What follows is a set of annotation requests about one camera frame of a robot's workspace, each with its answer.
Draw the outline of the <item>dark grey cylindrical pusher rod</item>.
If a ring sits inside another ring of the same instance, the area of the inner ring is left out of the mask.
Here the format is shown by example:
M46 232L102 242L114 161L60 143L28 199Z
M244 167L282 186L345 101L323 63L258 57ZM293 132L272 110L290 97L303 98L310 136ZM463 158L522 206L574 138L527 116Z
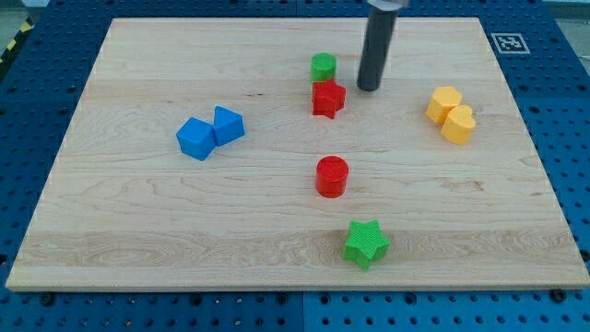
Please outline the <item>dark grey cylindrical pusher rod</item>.
M363 91L376 91L381 85L398 13L376 7L370 11L357 77L357 86Z

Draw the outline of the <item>silver rod mount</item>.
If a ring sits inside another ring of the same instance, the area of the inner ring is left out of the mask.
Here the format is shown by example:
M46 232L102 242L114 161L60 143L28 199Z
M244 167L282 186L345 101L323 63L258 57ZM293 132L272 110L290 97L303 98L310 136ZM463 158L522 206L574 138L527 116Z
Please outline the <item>silver rod mount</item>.
M367 2L381 11L399 11L409 6L409 0L367 0Z

